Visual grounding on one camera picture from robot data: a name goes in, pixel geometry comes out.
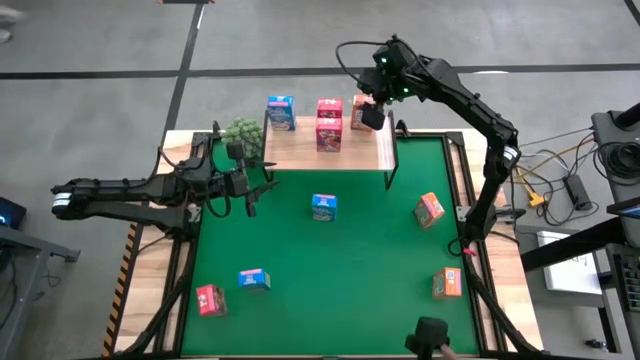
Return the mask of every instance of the yellow and black hazard stripe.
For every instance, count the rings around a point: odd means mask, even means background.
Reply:
[[[116,283],[115,295],[109,313],[109,321],[107,322],[107,335],[104,338],[102,356],[110,356],[113,354],[120,322],[122,321],[122,312],[124,310],[125,300],[129,292],[129,284],[131,283],[131,274],[133,274],[133,266],[135,264],[135,255],[140,245],[140,237],[142,236],[142,226],[137,223],[129,225],[127,234],[127,242],[122,255],[122,263],[120,264],[120,274]]]

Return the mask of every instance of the computer monitor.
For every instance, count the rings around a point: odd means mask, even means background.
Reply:
[[[640,220],[640,197],[609,205],[607,212]]]

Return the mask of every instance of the wooden shelf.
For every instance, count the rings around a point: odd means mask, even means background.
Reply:
[[[351,130],[351,117],[343,117],[342,144],[337,153],[316,150],[315,116],[296,116],[294,131],[274,131],[266,119],[265,115],[264,161],[277,163],[269,171],[391,171],[396,165],[390,117],[379,131]]]

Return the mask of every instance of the small box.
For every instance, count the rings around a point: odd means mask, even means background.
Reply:
[[[318,100],[318,117],[322,118],[342,118],[342,99],[320,99]]]
[[[296,129],[296,114],[293,108],[293,96],[269,96],[267,114],[273,130]]]
[[[240,271],[238,286],[254,290],[269,290],[271,289],[271,276],[264,269]]]
[[[433,275],[433,298],[462,296],[462,278],[460,269],[444,268]]]
[[[318,118],[316,120],[316,149],[323,152],[340,152],[342,143],[342,118]]]
[[[224,290],[215,285],[205,285],[196,288],[198,311],[200,316],[220,316],[227,313],[227,303]]]
[[[370,96],[360,94],[353,97],[353,111],[351,111],[352,129],[373,131],[372,128],[362,123],[362,107],[368,103],[373,104],[373,99]]]
[[[416,216],[420,226],[426,229],[444,215],[444,209],[436,198],[436,194],[431,192],[420,197],[413,214]]]
[[[335,195],[313,194],[311,210],[314,220],[335,221],[338,214],[338,198]]]

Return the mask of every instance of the blue box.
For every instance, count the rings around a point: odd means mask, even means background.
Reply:
[[[271,289],[271,276],[264,269],[244,270],[238,273],[238,286],[247,289]]]
[[[269,96],[267,114],[273,130],[293,131],[296,129],[293,96]]]
[[[313,194],[311,210],[314,220],[335,221],[338,213],[338,198],[334,195]]]

